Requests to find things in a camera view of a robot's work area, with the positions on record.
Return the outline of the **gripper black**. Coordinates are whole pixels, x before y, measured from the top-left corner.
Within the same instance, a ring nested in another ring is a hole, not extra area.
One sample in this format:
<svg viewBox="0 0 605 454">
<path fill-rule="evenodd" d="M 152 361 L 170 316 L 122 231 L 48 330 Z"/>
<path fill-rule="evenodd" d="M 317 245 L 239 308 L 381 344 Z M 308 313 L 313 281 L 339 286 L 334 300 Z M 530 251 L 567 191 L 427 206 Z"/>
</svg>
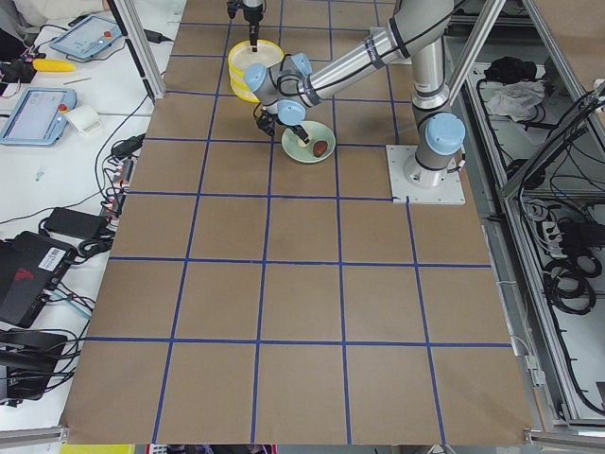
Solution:
<svg viewBox="0 0 605 454">
<path fill-rule="evenodd" d="M 290 131 L 292 131 L 294 134 L 296 134 L 302 143 L 304 143 L 304 144 L 310 143 L 309 135 L 306 132 L 306 130 L 303 129 L 303 127 L 301 125 L 291 125 L 291 126 L 288 126 L 288 129 Z"/>
<path fill-rule="evenodd" d="M 251 40 L 251 51 L 258 52 L 257 40 L 259 36 L 260 23 L 263 19 L 263 8 L 244 8 L 244 18 L 249 24 L 249 39 Z"/>
</svg>

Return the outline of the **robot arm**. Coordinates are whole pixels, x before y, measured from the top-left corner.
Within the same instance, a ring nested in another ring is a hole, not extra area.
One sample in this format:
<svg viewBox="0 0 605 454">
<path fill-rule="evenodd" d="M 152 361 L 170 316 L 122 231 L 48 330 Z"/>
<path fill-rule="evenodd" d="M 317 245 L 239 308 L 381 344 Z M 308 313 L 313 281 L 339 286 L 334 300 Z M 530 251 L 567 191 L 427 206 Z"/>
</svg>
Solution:
<svg viewBox="0 0 605 454">
<path fill-rule="evenodd" d="M 264 18 L 265 2 L 263 0 L 242 0 L 240 2 L 244 19 L 249 24 L 249 41 L 252 52 L 258 51 L 258 36 L 261 21 Z"/>
<path fill-rule="evenodd" d="M 453 1 L 400 1 L 387 26 L 317 72 L 303 53 L 286 54 L 270 67 L 249 66 L 244 80 L 259 100 L 257 128 L 272 137 L 276 125 L 284 126 L 307 145 L 311 138 L 303 121 L 309 109 L 402 59 L 412 64 L 413 113 L 423 134 L 430 116 L 449 110 L 443 35 L 455 9 Z"/>
</svg>

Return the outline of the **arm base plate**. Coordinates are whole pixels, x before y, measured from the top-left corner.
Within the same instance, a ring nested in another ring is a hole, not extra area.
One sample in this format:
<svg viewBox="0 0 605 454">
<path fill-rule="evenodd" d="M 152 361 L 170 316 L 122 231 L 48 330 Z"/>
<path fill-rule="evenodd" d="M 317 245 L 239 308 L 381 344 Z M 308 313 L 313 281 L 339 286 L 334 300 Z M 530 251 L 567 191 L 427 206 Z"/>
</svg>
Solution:
<svg viewBox="0 0 605 454">
<path fill-rule="evenodd" d="M 417 146 L 387 145 L 391 198 L 394 203 L 463 205 L 466 202 L 452 158 L 442 170 L 427 170 L 416 160 Z"/>
</svg>

